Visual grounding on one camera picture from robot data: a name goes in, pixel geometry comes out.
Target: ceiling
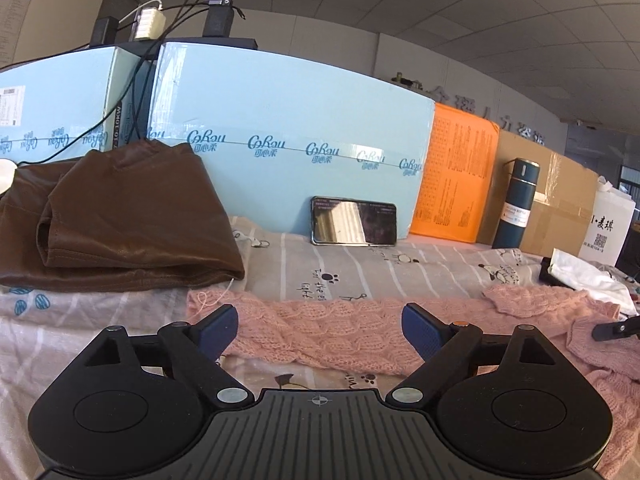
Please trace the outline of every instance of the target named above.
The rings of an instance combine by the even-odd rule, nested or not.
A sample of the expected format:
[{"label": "ceiling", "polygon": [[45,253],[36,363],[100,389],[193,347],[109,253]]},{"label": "ceiling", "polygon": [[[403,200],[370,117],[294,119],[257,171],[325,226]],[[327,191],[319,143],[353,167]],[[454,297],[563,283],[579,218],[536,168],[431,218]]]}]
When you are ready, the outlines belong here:
[{"label": "ceiling", "polygon": [[492,76],[562,120],[640,133],[640,0],[234,2],[397,36]]}]

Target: crosshair marking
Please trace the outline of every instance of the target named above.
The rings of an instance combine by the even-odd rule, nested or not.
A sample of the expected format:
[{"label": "crosshair marking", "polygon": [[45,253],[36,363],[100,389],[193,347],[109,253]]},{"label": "crosshair marking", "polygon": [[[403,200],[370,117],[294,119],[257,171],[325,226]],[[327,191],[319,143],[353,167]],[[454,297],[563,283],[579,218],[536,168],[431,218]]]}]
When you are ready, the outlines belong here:
[{"label": "crosshair marking", "polygon": [[309,401],[314,403],[316,406],[323,406],[324,404],[331,402],[331,399],[327,399],[322,395],[316,395],[313,399],[309,399]]}]

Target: light blue box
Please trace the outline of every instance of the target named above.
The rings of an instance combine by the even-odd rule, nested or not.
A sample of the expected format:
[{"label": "light blue box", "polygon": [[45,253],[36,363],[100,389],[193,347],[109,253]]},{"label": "light blue box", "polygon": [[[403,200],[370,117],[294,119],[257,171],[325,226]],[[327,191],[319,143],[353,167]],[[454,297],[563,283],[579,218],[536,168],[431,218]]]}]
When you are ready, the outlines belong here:
[{"label": "light blue box", "polygon": [[[43,160],[97,124],[118,103],[101,126],[53,160],[123,145],[132,131],[133,107],[138,107],[150,69],[145,61],[136,76],[136,99],[131,90],[123,99],[139,61],[138,56],[107,46],[0,73],[0,158],[16,163]],[[138,118],[142,136],[147,120],[144,114]]]},{"label": "light blue box", "polygon": [[166,43],[148,138],[189,142],[226,212],[310,232],[315,195],[392,202],[407,236],[434,102],[333,66],[240,48]]}]

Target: qr code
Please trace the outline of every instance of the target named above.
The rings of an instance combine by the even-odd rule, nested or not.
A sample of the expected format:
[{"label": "qr code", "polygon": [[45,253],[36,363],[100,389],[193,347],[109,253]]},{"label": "qr code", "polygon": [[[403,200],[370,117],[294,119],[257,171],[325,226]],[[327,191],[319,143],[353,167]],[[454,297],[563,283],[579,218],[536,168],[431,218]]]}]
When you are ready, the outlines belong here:
[{"label": "qr code", "polygon": [[604,246],[607,243],[607,237],[605,235],[596,234],[596,241],[594,241],[593,245],[598,248],[604,249]]}]

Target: bottle label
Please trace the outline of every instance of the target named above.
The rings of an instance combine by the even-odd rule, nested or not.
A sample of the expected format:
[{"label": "bottle label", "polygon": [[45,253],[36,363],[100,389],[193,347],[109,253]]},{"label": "bottle label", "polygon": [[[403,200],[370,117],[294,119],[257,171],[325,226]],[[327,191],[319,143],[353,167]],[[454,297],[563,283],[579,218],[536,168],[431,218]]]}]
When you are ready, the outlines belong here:
[{"label": "bottle label", "polygon": [[528,209],[523,209],[505,202],[500,219],[509,224],[517,225],[518,227],[526,227],[530,213],[531,211]]}]

